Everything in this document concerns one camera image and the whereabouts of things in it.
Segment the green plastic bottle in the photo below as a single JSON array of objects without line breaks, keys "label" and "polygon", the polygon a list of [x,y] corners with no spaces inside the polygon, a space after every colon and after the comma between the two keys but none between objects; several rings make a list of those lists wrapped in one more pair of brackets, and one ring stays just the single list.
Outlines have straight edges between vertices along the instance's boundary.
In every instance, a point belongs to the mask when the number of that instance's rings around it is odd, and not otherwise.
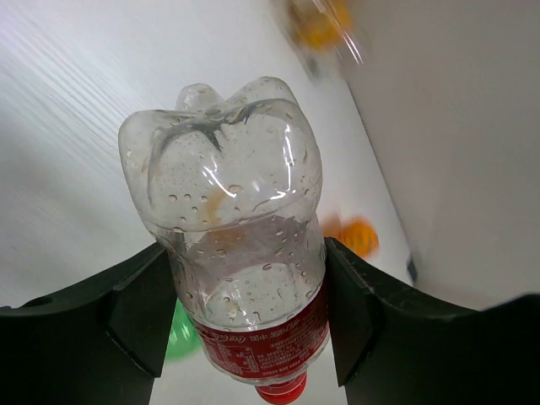
[{"label": "green plastic bottle", "polygon": [[177,300],[170,327],[165,361],[180,361],[201,348],[197,335],[183,304]]}]

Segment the clear bottle yellow cap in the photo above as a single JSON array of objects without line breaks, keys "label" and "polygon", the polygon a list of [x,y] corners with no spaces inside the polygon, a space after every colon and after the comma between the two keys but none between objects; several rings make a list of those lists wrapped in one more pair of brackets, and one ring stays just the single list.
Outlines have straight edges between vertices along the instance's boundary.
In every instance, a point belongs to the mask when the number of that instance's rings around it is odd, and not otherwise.
[{"label": "clear bottle yellow cap", "polygon": [[281,34],[309,79],[341,74],[343,66],[366,62],[366,48],[354,34],[350,7],[345,1],[271,2]]}]

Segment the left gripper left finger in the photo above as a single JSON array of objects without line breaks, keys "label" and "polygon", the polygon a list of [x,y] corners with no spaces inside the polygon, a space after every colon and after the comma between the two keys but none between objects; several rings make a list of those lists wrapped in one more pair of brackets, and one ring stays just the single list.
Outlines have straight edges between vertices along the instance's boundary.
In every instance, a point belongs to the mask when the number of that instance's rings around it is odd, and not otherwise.
[{"label": "left gripper left finger", "polygon": [[176,305],[158,244],[19,308],[1,309],[3,404],[147,404]]}]

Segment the clear bottle red label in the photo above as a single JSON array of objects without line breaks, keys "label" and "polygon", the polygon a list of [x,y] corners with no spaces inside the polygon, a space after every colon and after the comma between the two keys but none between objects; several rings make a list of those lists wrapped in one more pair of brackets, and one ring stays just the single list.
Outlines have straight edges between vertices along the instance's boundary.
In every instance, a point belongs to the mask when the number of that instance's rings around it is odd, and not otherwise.
[{"label": "clear bottle red label", "polygon": [[268,403],[297,400],[329,325],[321,156],[290,87],[187,86],[174,109],[131,114],[118,145],[209,362]]}]

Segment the orange plastic bottle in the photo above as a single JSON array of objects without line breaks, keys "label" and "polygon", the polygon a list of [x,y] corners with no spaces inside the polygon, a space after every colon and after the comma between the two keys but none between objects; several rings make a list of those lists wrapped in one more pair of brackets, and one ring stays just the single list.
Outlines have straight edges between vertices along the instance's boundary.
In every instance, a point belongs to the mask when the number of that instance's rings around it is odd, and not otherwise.
[{"label": "orange plastic bottle", "polygon": [[343,222],[340,217],[334,216],[324,221],[321,227],[325,237],[340,241],[363,259],[373,257],[380,249],[378,234],[365,218],[355,217]]}]

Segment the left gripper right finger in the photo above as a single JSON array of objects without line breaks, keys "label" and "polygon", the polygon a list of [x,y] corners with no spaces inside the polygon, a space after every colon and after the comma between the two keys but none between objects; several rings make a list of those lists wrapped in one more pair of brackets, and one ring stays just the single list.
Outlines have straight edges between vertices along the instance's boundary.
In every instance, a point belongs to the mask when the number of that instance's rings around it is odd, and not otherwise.
[{"label": "left gripper right finger", "polygon": [[536,404],[539,297],[436,299],[326,239],[329,325],[350,404]]}]

